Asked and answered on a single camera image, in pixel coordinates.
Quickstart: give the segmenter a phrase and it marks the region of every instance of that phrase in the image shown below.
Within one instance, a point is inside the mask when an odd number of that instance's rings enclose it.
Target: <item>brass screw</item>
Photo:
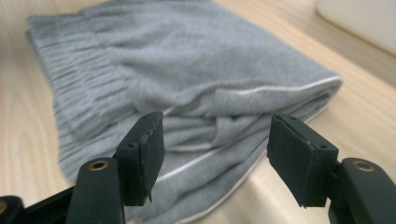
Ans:
[[[5,202],[0,202],[0,215],[2,215],[7,210],[7,204]]]
[[[364,161],[353,161],[353,164],[364,172],[373,172],[375,168],[367,162]]]
[[[96,161],[90,164],[90,170],[100,171],[108,166],[108,161]]]

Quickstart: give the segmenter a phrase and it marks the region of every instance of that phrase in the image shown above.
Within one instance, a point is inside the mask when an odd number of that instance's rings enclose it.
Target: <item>gray garment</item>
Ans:
[[[263,154],[271,113],[310,119],[342,84],[205,0],[111,1],[28,23],[70,181],[85,161],[112,156],[140,116],[164,111],[167,154],[153,203],[126,209],[147,223],[174,223],[221,200]]]

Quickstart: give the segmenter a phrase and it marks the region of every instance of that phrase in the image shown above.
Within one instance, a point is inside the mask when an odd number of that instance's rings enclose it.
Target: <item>wood grain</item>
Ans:
[[[69,186],[57,165],[52,92],[25,38],[25,19],[98,2],[0,2],[0,195],[30,205]],[[309,125],[340,148],[340,159],[373,161],[396,181],[395,57],[323,20],[314,0],[216,2],[341,74],[343,88]],[[327,209],[298,207],[263,158],[229,199],[194,223],[328,222]]]

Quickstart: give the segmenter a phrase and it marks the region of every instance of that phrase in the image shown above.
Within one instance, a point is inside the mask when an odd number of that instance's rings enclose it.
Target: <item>light wood surface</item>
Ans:
[[[77,12],[99,0],[0,2],[0,195],[25,205],[67,188],[57,165],[52,92],[29,47],[30,15]],[[314,0],[217,0],[328,68],[345,84],[309,125],[340,148],[382,166],[396,181],[396,58],[323,20]],[[195,223],[328,223],[326,208],[298,207],[267,159]]]

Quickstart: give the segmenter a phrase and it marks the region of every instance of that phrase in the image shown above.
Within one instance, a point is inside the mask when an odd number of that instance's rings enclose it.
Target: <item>gray cloth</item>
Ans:
[[[70,181],[85,161],[112,156],[140,116],[164,112],[167,154],[153,203],[125,211],[147,223],[203,213],[263,154],[271,113],[310,119],[342,84],[206,0],[111,1],[28,23]]]

